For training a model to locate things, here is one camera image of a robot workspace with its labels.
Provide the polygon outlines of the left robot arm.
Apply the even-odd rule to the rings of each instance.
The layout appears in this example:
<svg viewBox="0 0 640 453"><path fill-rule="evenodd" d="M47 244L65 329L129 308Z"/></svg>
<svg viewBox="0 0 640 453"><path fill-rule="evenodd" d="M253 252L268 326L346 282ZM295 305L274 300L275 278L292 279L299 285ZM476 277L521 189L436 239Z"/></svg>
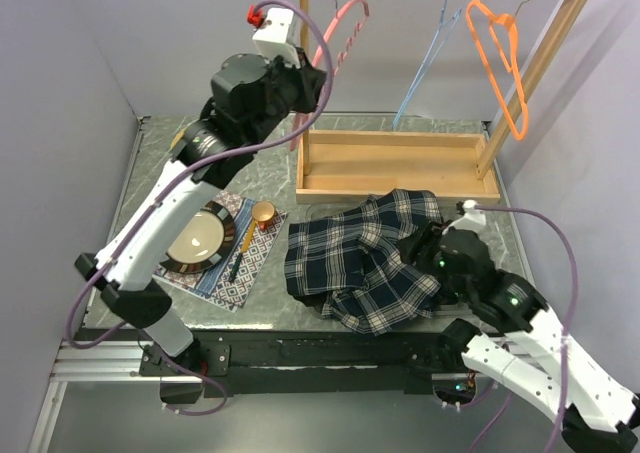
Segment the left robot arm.
<svg viewBox="0 0 640 453"><path fill-rule="evenodd" d="M331 58L318 69L303 49L294 54L297 65L258 54L226 59L199 120L172 147L144 204L108 245L75 261L111 312L152 338L176 374L196 368L200 348L152 275L195 214L270 146L268 136L290 113L315 120L323 111L333 86Z"/></svg>

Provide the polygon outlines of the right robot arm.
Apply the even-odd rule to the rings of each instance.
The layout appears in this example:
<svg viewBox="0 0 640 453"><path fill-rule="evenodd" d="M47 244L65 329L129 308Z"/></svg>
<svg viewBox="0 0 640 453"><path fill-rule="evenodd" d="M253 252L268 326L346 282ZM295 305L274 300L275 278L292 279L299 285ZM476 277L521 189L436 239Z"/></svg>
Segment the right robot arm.
<svg viewBox="0 0 640 453"><path fill-rule="evenodd" d="M470 230L430 222L398 243L401 260L437 279L482 322L522 348L525 361L465 320L438 338L438 360L490 377L534 406L575 452L630 452L638 444L639 396L563 333L560 319L523 277L498 269Z"/></svg>

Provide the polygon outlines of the light blue wire hanger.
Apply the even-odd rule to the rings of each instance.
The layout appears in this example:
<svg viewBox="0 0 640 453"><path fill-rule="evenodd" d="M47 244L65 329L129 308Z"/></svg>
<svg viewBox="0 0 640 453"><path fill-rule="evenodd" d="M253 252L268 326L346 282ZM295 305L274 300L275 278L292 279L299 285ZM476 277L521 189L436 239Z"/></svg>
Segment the light blue wire hanger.
<svg viewBox="0 0 640 453"><path fill-rule="evenodd" d="M440 51L442 50L442 48L444 47L444 45L446 44L446 42L448 41L449 37L451 36L453 30L455 29L456 25L458 24L460 17L462 15L462 9L459 8L457 10L454 11L454 13L447 18L446 17L446 10L447 10L447 6L448 6L448 2L449 0L444 0L441 10L440 10L440 16L439 16L439 22L436 28L436 31L432 37L431 43L426 51L426 53L424 54L424 57L414 75L414 78L409 86L409 88L407 89L407 92L405 94L405 97L403 99L403 101L401 102L395 116L394 119L392 121L391 124L391 128L393 130L396 130L397 127L399 126L400 120L402 119L407 107L409 106L414 94L416 93L416 91L418 90L420 84L422 83L422 81L424 80L424 78L426 77L426 75L429 73L429 71L431 70L433 63L435 62L437 56L439 55Z"/></svg>

